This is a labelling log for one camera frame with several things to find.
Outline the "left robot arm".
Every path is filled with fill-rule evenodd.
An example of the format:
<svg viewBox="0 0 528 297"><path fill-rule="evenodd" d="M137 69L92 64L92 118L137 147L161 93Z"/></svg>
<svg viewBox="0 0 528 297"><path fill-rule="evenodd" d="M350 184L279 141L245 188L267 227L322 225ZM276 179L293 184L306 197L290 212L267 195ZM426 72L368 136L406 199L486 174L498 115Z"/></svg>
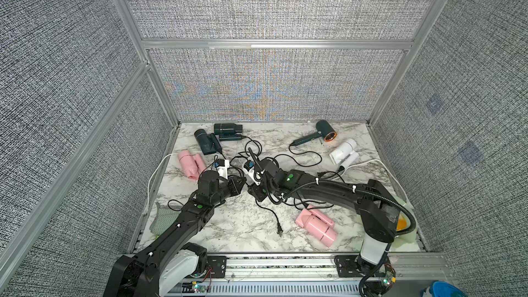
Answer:
<svg viewBox="0 0 528 297"><path fill-rule="evenodd" d="M153 243L132 257L120 257L109 276L104 296L161 296L162 272L184 245L210 221L216 207L240 195L247 179L222 177L205 170L197 190L182 206L177 219Z"/></svg>

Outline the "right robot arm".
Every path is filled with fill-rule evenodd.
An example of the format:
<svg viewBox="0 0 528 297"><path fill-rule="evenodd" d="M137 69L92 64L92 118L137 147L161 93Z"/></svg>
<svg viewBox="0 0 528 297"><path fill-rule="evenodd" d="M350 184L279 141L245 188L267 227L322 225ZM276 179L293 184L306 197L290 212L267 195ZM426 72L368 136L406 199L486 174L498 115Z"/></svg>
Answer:
<svg viewBox="0 0 528 297"><path fill-rule="evenodd" d="M360 255L355 263L360 275L384 265L390 245L402 235L413 232L417 222L410 210L397 201L378 180L366 184L347 184L313 176L302 170L285 171L270 159L249 160L243 165L253 181L249 193L262 202L285 204L291 198L314 200L353 210L360 215L365 232Z"/></svg>

